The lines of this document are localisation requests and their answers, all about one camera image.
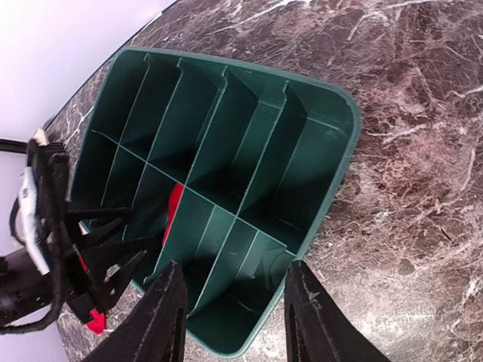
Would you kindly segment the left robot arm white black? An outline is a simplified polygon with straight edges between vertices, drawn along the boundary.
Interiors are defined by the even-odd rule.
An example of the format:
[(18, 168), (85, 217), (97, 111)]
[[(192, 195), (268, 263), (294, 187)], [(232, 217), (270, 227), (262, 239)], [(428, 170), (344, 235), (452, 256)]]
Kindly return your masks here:
[(44, 330), (63, 305), (89, 324), (117, 304), (137, 267), (160, 248), (160, 238), (114, 244), (131, 208), (67, 201), (69, 154), (62, 143), (2, 140), (1, 149), (26, 155), (9, 219), (22, 247), (1, 257), (1, 333)]

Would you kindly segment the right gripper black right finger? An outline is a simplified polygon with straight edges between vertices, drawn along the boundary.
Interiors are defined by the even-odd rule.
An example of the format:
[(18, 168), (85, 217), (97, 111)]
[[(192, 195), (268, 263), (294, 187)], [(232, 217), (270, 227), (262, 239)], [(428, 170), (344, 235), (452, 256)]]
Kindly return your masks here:
[(288, 361), (388, 361), (349, 322), (302, 260), (288, 269), (284, 305)]

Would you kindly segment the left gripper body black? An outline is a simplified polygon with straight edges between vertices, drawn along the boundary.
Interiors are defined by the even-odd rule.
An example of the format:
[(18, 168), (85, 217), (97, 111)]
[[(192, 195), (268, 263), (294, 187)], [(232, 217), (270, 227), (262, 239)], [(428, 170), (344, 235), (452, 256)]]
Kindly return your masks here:
[[(7, 150), (26, 156), (8, 221), (21, 248), (7, 255), (7, 322), (49, 305), (37, 322), (52, 324), (63, 305), (71, 308), (71, 254), (82, 243), (67, 229), (69, 155), (62, 143), (39, 141), (9, 141)], [(95, 309), (75, 315), (84, 324), (98, 320)]]

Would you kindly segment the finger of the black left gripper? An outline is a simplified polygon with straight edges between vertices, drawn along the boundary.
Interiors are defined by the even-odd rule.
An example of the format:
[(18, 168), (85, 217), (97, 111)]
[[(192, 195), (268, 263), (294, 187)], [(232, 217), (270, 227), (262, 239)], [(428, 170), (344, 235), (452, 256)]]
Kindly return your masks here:
[(72, 311), (112, 309), (140, 266), (161, 248), (160, 241), (126, 241), (72, 252)]

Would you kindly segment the red santa sock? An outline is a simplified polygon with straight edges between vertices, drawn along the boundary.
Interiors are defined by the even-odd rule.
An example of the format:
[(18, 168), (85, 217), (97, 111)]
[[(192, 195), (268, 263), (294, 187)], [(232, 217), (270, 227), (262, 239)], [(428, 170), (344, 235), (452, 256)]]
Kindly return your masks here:
[(168, 223), (162, 240), (163, 246), (166, 244), (166, 241), (168, 239), (171, 226), (173, 224), (174, 217), (177, 212), (178, 205), (180, 203), (180, 199), (182, 198), (182, 195), (183, 195), (183, 191), (184, 191), (184, 186), (180, 183), (177, 183), (170, 193), (170, 196), (168, 199)]

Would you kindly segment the white black finger of the left gripper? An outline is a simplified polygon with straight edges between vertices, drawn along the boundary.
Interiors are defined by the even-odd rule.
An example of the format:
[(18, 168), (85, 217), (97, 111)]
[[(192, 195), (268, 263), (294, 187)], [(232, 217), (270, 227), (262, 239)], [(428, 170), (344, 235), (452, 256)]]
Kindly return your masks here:
[[(108, 241), (132, 216), (130, 207), (67, 206), (67, 229), (73, 241)], [(83, 220), (106, 221), (96, 229), (83, 234), (80, 222)]]

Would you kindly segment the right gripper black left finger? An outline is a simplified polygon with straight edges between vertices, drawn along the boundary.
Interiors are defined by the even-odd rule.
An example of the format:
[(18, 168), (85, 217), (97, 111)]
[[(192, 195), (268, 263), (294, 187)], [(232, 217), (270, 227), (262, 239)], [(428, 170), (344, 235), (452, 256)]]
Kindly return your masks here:
[(186, 321), (182, 266), (170, 261), (123, 323), (84, 360), (182, 361)]

